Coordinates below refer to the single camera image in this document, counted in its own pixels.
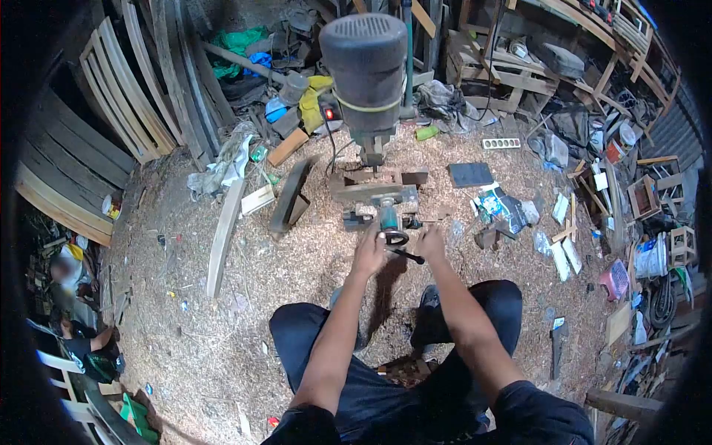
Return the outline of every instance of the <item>sawdust floor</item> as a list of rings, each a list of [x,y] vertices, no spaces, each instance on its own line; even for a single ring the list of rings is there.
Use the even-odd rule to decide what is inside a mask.
[[[596,375],[595,367],[603,347],[605,318],[614,308],[598,286],[586,293],[587,283],[597,282],[605,262],[596,256],[583,203],[577,206],[576,248],[584,268],[566,283],[560,282],[553,259],[534,251],[532,229],[526,228],[518,241],[500,242],[498,251],[482,251],[475,244],[473,235],[482,227],[479,220],[464,236],[458,234],[474,218],[468,198],[449,180],[446,166],[452,162],[487,162],[503,190],[520,200],[540,192],[546,207],[538,228],[549,236],[562,230],[550,213],[554,187],[565,187],[568,180],[542,170],[529,157],[522,159],[519,150],[481,148],[482,137],[499,137],[501,132],[496,123],[466,137],[437,135],[416,142],[413,128],[401,127],[398,138],[387,146],[386,165],[402,171],[429,168],[428,183],[419,194],[420,218],[435,219],[442,204],[454,208],[442,224],[449,231],[448,257],[455,270],[466,284],[506,278],[519,285],[524,311],[515,361],[540,388],[582,403],[586,389],[604,379]],[[335,134],[337,147],[349,139],[347,132]],[[355,160],[356,152],[355,146],[344,150],[340,163]],[[349,272],[359,237],[343,231],[343,205],[328,194],[324,172],[330,153],[328,138],[311,140],[275,170],[283,178],[279,190],[295,162],[323,154],[303,188],[311,205],[281,241],[274,242],[268,232],[275,204],[238,221],[217,301],[205,296],[204,284],[221,205],[189,198],[186,177],[194,168],[187,152],[178,151],[136,171],[126,189],[112,247],[103,252],[103,265],[113,267],[115,294],[132,286],[131,304],[120,326],[119,345],[127,362],[121,382],[150,406],[150,421],[162,432],[163,443],[259,442],[272,430],[267,418],[281,417],[287,407],[292,394],[268,321],[286,303],[327,306],[330,294]],[[146,197],[136,209],[143,187]],[[166,251],[157,242],[159,232],[166,236]],[[588,265],[586,255],[590,255]],[[377,280],[371,280],[361,312],[363,330],[372,338],[357,355],[373,367],[411,352],[408,339],[414,309],[424,286],[433,283],[429,268],[412,261],[405,266],[392,263],[389,272],[394,282],[386,278],[377,285]],[[187,302],[186,311],[181,310],[182,301]],[[562,377],[554,382],[549,380],[547,307],[555,308],[556,315],[565,316],[570,324]],[[430,355],[442,361],[451,348],[440,345]],[[147,383],[152,395],[145,394]]]

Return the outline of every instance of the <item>person sitting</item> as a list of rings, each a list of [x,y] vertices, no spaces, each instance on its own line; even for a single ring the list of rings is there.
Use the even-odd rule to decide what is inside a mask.
[[[99,305],[92,294],[99,291],[99,282],[84,250],[76,244],[65,244],[62,250],[50,258],[52,281],[59,283],[68,295],[99,312]]]
[[[356,248],[331,311],[294,303],[272,316],[294,398],[264,444],[593,444],[583,409],[537,389],[512,360],[522,321],[519,287],[497,280],[467,288],[445,257],[438,228],[417,242],[436,285],[423,292],[411,344],[455,348],[411,389],[353,356],[363,294],[384,263],[378,226],[371,224]]]
[[[79,370],[99,383],[111,383],[123,370],[123,358],[113,339],[115,328],[107,327],[99,335],[77,320],[59,311],[52,314],[52,330],[61,337],[69,356]]]

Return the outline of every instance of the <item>knee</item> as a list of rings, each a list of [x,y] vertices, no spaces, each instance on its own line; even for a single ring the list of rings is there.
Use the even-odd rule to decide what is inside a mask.
[[[327,310],[311,303],[292,303],[280,306],[269,320],[272,337],[304,329],[319,329],[326,320]]]

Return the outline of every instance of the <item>person's right hand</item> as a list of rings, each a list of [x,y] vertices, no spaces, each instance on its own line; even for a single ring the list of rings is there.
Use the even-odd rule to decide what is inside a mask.
[[[421,231],[415,250],[428,263],[444,261],[445,240],[443,239],[442,229],[436,224],[432,224],[427,230]]]

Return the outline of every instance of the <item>small box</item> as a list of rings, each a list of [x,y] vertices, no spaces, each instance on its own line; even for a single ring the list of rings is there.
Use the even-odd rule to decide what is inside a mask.
[[[647,174],[628,187],[628,197],[635,219],[648,219],[662,211],[655,181]]]

